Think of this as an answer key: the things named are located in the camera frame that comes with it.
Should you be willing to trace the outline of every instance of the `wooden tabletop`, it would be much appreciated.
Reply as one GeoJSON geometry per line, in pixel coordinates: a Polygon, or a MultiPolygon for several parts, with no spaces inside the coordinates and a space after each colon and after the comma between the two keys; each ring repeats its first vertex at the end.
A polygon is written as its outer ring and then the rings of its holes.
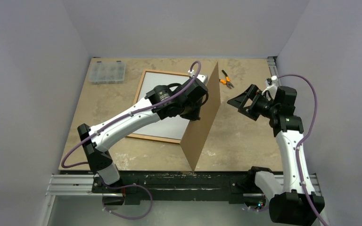
{"type": "MultiPolygon", "coordinates": [[[[91,62],[121,60],[126,62],[122,84],[91,84],[86,76],[73,122],[64,148],[65,155],[80,138],[77,127],[83,123],[92,126],[108,120],[132,106],[138,83],[144,69],[185,73],[197,59],[191,58],[93,58],[91,62]]],[[[270,71],[265,59],[198,59],[201,74],[210,75],[215,64],[229,75],[234,89],[220,86],[221,105],[207,137],[196,171],[248,170],[251,166],[269,167],[281,171],[281,156],[272,135],[268,119],[253,121],[238,113],[227,100],[244,92],[250,84],[265,88],[270,71]]],[[[110,150],[119,170],[180,170],[191,168],[179,145],[124,138],[110,150]]],[[[86,161],[78,148],[66,164],[86,161]]],[[[81,165],[71,170],[89,170],[81,165]]]]}

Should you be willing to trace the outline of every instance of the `gray wall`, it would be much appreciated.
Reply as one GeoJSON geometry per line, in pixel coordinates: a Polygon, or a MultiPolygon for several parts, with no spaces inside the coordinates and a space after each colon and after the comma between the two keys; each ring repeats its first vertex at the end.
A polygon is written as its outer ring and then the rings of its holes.
{"type": "MultiPolygon", "coordinates": [[[[277,62],[280,74],[304,75],[318,94],[305,151],[331,225],[362,225],[362,1],[311,0],[277,62]]],[[[308,129],[310,89],[297,79],[282,82],[297,87],[296,112],[308,129]]]]}
{"type": "Polygon", "coordinates": [[[63,0],[87,50],[111,57],[276,56],[309,0],[63,0]]]}
{"type": "Polygon", "coordinates": [[[0,226],[34,226],[88,54],[60,0],[0,1],[0,226]]]}

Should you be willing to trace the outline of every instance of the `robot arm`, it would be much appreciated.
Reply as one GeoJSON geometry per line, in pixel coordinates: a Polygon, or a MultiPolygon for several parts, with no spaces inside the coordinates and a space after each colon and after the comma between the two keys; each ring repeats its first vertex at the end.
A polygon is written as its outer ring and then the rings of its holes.
{"type": "Polygon", "coordinates": [[[199,120],[200,107],[208,97],[205,86],[208,79],[205,75],[199,75],[194,81],[192,79],[189,78],[182,85],[156,86],[144,98],[121,114],[95,126],[80,125],[77,130],[81,140],[94,135],[91,140],[82,145],[91,171],[98,173],[106,184],[111,185],[120,180],[120,175],[109,149],[119,140],[144,126],[168,117],[179,115],[184,119],[199,120]],[[191,85],[176,98],[163,105],[160,104],[190,83],[191,85]]]}
{"type": "Polygon", "coordinates": [[[268,206],[271,220],[275,223],[311,225],[316,216],[305,197],[299,178],[299,166],[308,194],[318,212],[324,208],[324,199],[316,196],[309,180],[303,145],[299,148],[300,161],[297,160],[296,145],[303,138],[303,125],[301,118],[294,115],[296,90],[277,86],[274,79],[268,82],[263,92],[256,85],[250,85],[244,93],[227,103],[255,121],[260,115],[270,119],[269,125],[273,128],[274,137],[280,147],[284,185],[282,186],[270,171],[256,171],[254,182],[270,200],[268,206]],[[245,106],[249,99],[252,104],[245,106]]]}

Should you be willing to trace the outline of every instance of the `whiteboard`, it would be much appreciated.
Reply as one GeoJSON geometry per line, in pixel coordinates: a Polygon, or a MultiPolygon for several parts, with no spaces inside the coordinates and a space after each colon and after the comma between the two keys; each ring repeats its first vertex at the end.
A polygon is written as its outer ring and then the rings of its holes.
{"type": "MultiPolygon", "coordinates": [[[[146,93],[151,91],[157,85],[168,85],[171,83],[183,84],[189,79],[189,76],[166,74],[166,73],[153,73],[146,72],[138,101],[146,96],[146,93]]],[[[165,137],[170,139],[181,140],[187,128],[189,120],[183,119],[180,116],[165,118],[156,123],[144,126],[141,129],[134,132],[134,134],[165,137]]]]}

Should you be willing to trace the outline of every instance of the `pliers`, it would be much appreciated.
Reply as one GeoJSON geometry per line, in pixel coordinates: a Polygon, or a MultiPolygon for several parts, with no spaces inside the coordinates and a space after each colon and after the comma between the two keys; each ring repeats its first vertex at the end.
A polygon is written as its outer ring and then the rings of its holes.
{"type": "Polygon", "coordinates": [[[221,70],[223,72],[223,74],[225,75],[225,80],[224,79],[220,79],[220,82],[224,85],[226,85],[228,88],[232,89],[234,88],[234,85],[231,83],[230,78],[228,77],[227,73],[224,70],[221,70]]]}

